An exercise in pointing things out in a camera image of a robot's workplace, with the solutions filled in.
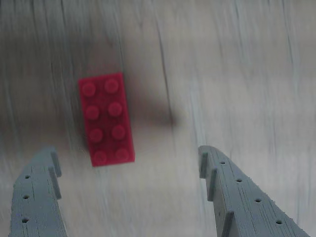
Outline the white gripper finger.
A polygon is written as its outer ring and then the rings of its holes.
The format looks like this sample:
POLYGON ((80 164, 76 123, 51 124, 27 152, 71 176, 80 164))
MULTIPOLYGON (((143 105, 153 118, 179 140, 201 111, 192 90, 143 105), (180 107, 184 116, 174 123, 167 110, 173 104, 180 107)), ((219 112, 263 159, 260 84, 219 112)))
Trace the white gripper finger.
POLYGON ((224 153, 199 146, 199 176, 206 181, 219 237, 306 237, 302 230, 224 153))
POLYGON ((11 237, 65 237, 58 200, 62 172, 54 147, 37 152, 13 185, 11 237))

